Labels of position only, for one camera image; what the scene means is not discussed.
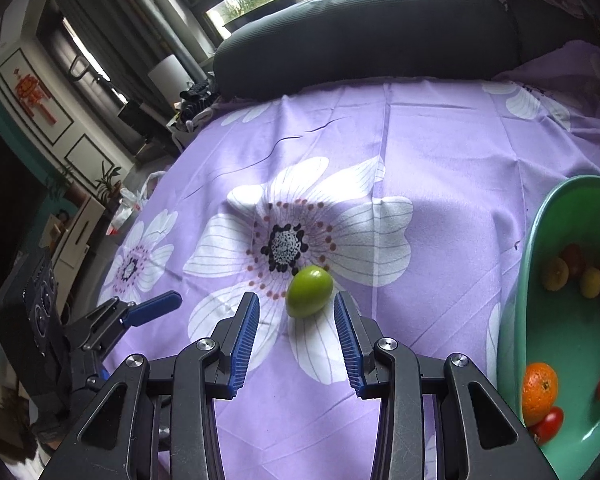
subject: flower center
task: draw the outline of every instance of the flower center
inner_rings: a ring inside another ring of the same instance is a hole
[[[302,241],[304,231],[298,224],[291,227],[286,224],[280,227],[278,224],[273,226],[269,236],[269,243],[260,249],[260,253],[269,257],[269,270],[273,272],[286,272],[291,268],[291,273],[295,276],[298,273],[296,263],[301,253],[308,250],[309,246]]]
[[[138,269],[138,259],[131,258],[129,263],[126,264],[125,269],[122,271],[122,279],[125,282],[128,282],[129,278],[131,278],[131,276],[134,275],[134,272],[136,272],[136,269]]]

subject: purple tablecloth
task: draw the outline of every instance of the purple tablecloth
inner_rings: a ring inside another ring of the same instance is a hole
[[[378,403],[346,381],[333,305],[290,319],[286,287],[323,266],[386,335],[464,352],[495,382],[500,304],[529,224],[561,180],[600,174],[600,50],[569,43],[498,81],[351,82],[214,120],[158,185],[100,295],[174,289],[183,305],[129,330],[107,366],[177,354],[255,291],[250,372],[217,403],[227,479],[369,478]],[[426,420],[435,478],[428,404]]]

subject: red chinese decoration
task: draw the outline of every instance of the red chinese decoration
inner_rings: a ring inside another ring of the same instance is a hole
[[[23,77],[19,72],[18,69],[13,72],[18,78],[18,84],[16,85],[15,91],[24,111],[26,111],[29,117],[33,118],[33,108],[37,107],[49,124],[56,124],[58,121],[56,121],[56,118],[51,115],[50,111],[42,102],[43,99],[51,98],[51,95],[46,90],[45,86],[35,76],[27,74]]]

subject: green oval fruit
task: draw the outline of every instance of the green oval fruit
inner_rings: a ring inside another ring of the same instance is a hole
[[[286,312],[301,319],[318,312],[329,301],[333,278],[321,267],[311,265],[301,269],[286,290]]]

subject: drawer handle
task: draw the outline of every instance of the drawer handle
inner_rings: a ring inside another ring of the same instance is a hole
[[[89,225],[89,221],[87,220],[84,225],[82,226],[82,231],[80,231],[80,234],[78,235],[78,237],[75,239],[75,244],[77,245],[78,242],[80,241],[80,238],[82,238],[82,235],[84,234],[84,230],[87,228],[87,225]]]

